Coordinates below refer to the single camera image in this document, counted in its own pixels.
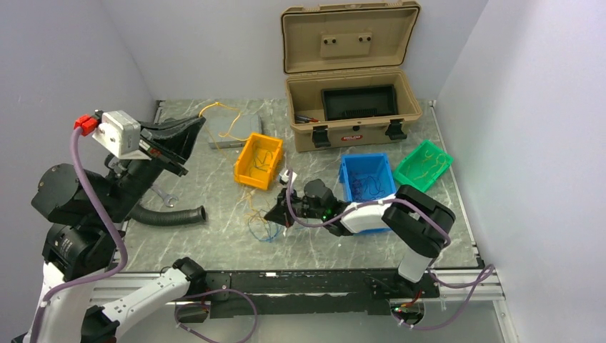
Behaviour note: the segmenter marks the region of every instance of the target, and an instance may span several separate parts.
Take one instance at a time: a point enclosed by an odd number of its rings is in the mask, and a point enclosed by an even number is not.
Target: blue wire
[[[257,241],[259,241],[259,242],[271,243],[271,242],[273,242],[273,241],[274,241],[274,239],[276,239],[276,237],[278,237],[278,235],[280,234],[280,232],[282,232],[282,227],[281,227],[281,226],[279,226],[278,224],[275,224],[276,231],[275,231],[274,233],[272,233],[272,232],[271,232],[271,228],[272,228],[272,227],[271,227],[271,224],[273,224],[273,223],[268,222],[268,224],[265,226],[265,229],[267,230],[267,237],[265,237],[265,238],[261,238],[261,237],[257,236],[257,235],[254,233],[254,231],[252,231],[252,228],[251,228],[251,226],[250,226],[250,220],[251,220],[251,219],[249,219],[249,221],[248,221],[248,223],[247,223],[247,224],[248,224],[248,230],[250,231],[250,233],[252,234],[252,236],[253,236],[254,238],[256,238],[256,239],[257,239]]]
[[[356,174],[352,174],[352,182],[351,182],[351,190],[352,190],[352,199],[355,202],[363,202],[368,200],[373,200],[376,198],[380,198],[385,194],[385,191],[382,188],[381,182],[378,181],[374,176],[369,175],[362,179],[358,179]],[[369,179],[374,182],[374,188],[377,190],[376,192],[371,192],[369,186]],[[368,190],[368,194],[373,197],[373,199],[363,199],[364,192]]]

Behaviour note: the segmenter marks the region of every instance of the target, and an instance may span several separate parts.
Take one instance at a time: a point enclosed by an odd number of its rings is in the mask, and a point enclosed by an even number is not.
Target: orange bin
[[[234,180],[264,191],[276,177],[282,159],[282,140],[251,134],[234,166]]]

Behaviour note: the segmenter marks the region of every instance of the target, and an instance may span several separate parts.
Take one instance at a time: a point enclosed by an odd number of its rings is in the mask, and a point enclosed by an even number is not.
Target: tan toolbox
[[[288,115],[297,151],[406,138],[422,112],[399,66],[420,10],[416,1],[406,1],[298,6],[282,14]],[[394,115],[359,117],[376,113],[362,109],[346,119],[326,120],[324,90],[371,86],[395,90]],[[302,117],[318,122],[297,123]]]

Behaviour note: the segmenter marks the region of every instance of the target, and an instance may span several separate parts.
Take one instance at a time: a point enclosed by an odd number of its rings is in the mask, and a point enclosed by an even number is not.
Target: white connector
[[[119,159],[150,159],[139,151],[141,125],[124,111],[105,112],[92,137]]]
[[[278,182],[281,184],[287,184],[288,183],[288,169],[284,168],[280,174],[278,174]],[[297,173],[295,173],[294,171],[292,172],[292,183],[294,183],[294,180],[297,179]]]

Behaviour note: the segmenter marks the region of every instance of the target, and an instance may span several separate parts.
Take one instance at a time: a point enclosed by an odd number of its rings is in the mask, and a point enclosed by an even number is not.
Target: white wall
[[[0,1],[0,341],[33,319],[50,227],[30,201],[42,174],[69,162],[74,120],[95,109],[152,119],[154,101],[99,0]],[[83,163],[106,153],[91,139]]]
[[[437,97],[486,1],[419,1],[404,63],[417,97]],[[344,2],[103,0],[157,99],[284,97],[280,14]]]
[[[490,0],[437,102],[521,342],[606,337],[605,5]]]

